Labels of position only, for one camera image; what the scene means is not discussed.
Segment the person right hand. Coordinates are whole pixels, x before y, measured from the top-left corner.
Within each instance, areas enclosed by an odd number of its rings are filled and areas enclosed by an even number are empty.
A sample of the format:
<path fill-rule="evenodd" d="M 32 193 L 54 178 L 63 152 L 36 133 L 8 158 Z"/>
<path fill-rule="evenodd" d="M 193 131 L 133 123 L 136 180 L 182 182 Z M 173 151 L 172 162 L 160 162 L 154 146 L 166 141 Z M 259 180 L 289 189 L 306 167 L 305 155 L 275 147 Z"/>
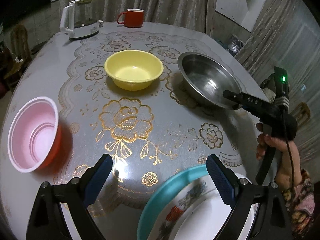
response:
<path fill-rule="evenodd" d="M 295 142 L 286 142 L 264 133 L 262 123 L 256 124 L 256 128 L 261 132 L 257 137 L 257 160 L 263 160 L 268 146 L 275 148 L 276 173 L 274 181 L 281 190 L 287 190 L 300 184 L 302 182 L 300 155 Z"/>

